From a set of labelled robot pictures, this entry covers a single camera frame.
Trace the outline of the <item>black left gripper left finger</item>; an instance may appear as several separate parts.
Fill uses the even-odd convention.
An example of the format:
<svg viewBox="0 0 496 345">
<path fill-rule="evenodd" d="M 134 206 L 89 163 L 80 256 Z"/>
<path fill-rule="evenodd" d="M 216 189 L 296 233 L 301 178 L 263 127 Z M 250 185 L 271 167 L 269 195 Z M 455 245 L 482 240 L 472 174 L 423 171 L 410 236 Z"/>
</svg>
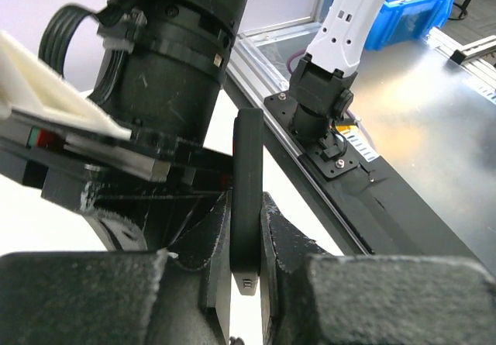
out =
<svg viewBox="0 0 496 345">
<path fill-rule="evenodd" d="M 3 344 L 226 344 L 231 195 L 169 249 L 1 259 Z"/>
</svg>

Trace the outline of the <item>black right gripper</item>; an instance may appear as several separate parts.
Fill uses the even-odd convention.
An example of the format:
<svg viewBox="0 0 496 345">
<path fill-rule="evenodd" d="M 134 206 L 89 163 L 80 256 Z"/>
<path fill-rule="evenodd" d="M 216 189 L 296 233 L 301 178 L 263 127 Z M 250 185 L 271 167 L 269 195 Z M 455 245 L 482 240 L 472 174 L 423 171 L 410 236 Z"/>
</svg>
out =
<svg viewBox="0 0 496 345">
<path fill-rule="evenodd" d="M 110 250 L 158 250 L 231 189 L 233 158 L 171 136 L 149 145 L 7 119 L 1 174 L 84 217 Z"/>
</svg>

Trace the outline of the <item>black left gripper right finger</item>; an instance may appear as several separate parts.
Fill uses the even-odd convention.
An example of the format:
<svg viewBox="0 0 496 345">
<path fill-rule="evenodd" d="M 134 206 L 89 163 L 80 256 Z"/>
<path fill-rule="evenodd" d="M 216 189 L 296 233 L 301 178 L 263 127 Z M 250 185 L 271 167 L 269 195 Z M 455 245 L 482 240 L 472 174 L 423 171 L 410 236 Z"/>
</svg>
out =
<svg viewBox="0 0 496 345">
<path fill-rule="evenodd" d="M 460 257 L 326 253 L 263 197 L 266 344 L 493 344 L 495 279 Z"/>
</svg>

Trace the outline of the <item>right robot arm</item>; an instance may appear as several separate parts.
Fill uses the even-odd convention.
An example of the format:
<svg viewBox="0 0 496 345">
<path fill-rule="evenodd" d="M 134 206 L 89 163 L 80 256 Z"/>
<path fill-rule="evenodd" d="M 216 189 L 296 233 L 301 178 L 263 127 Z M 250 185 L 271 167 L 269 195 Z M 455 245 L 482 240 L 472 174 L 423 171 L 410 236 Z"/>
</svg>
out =
<svg viewBox="0 0 496 345">
<path fill-rule="evenodd" d="M 247 0 L 68 4 L 37 53 L 1 35 L 1 174 L 86 218 L 110 250 L 158 250 L 232 185 L 204 146 Z"/>
</svg>

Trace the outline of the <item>black smartphone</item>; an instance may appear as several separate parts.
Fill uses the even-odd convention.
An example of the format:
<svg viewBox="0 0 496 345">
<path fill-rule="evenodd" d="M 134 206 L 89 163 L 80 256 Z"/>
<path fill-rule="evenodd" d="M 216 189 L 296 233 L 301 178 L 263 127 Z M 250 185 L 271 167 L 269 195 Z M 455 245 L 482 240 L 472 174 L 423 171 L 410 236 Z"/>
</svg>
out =
<svg viewBox="0 0 496 345">
<path fill-rule="evenodd" d="M 260 275 L 263 198 L 263 127 L 260 109 L 240 109 L 234 122 L 230 267 L 241 295 L 256 293 Z"/>
</svg>

